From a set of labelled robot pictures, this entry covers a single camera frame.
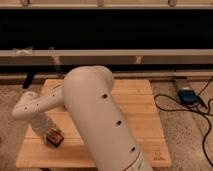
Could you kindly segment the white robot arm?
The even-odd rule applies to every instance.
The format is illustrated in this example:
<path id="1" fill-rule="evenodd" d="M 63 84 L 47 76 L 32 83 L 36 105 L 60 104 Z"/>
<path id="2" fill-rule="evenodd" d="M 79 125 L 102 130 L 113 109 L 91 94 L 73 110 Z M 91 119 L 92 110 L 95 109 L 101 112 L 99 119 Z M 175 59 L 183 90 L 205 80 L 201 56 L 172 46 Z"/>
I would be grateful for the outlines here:
<path id="1" fill-rule="evenodd" d="M 47 127 L 45 112 L 64 106 L 99 171 L 153 171 L 112 96 L 114 77 L 104 66 L 82 66 L 44 96 L 26 92 L 12 111 L 36 131 Z"/>

